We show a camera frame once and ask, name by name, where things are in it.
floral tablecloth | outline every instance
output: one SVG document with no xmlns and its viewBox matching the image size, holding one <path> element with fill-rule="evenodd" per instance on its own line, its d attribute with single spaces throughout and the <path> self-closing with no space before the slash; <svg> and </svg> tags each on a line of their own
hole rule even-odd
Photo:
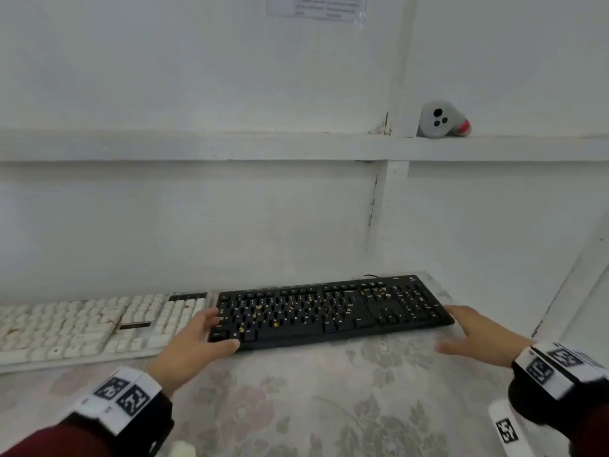
<svg viewBox="0 0 609 457">
<path fill-rule="evenodd" d="M 429 275 L 419 276 L 442 303 L 452 302 Z M 200 457 L 503 457 L 487 408 L 506 396 L 511 372 L 433 351 L 438 337 L 459 331 L 216 361 L 175 394 L 167 443 L 190 442 Z M 56 423 L 119 364 L 0 375 L 0 450 Z"/>
</svg>

paper sign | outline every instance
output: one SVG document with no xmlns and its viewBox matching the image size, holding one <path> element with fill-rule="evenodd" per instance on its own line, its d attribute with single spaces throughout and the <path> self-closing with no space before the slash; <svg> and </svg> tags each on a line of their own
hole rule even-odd
<svg viewBox="0 0 609 457">
<path fill-rule="evenodd" d="M 267 0 L 267 14 L 363 22 L 366 0 Z"/>
</svg>

dirty white keyboard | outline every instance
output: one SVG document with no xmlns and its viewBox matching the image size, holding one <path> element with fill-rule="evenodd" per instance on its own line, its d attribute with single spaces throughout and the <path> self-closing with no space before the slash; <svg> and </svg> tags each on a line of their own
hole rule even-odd
<svg viewBox="0 0 609 457">
<path fill-rule="evenodd" d="M 139 295 L 0 307 L 0 374 L 153 356 L 207 293 Z"/>
</svg>

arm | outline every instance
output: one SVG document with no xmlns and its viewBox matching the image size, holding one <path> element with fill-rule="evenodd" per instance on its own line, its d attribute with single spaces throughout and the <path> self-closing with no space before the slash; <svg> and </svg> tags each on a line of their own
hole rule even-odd
<svg viewBox="0 0 609 457">
<path fill-rule="evenodd" d="M 195 315 L 162 353 L 148 363 L 141 378 L 160 392 L 120 433 L 113 434 L 99 420 L 72 413 L 54 427 L 36 431 L 1 457 L 148 455 L 153 440 L 163 434 L 161 416 L 169 415 L 171 419 L 172 394 L 211 361 L 229 356 L 239 348 L 239 340 L 234 339 L 207 343 L 209 329 L 220 321 L 217 314 L 218 309 L 211 308 Z"/>
<path fill-rule="evenodd" d="M 535 342 L 522 337 L 469 307 L 447 306 L 460 324 L 465 338 L 440 341 L 439 353 L 466 356 L 495 366 L 512 368 L 514 380 L 508 397 L 512 407 L 526 419 L 539 425 L 549 425 L 571 441 L 577 457 L 609 455 L 609 381 L 581 382 L 566 372 L 573 387 L 558 399 L 535 381 L 517 362 L 530 350 L 534 356 L 543 353 L 530 349 Z M 556 370 L 560 366 L 547 360 Z"/>
</svg>

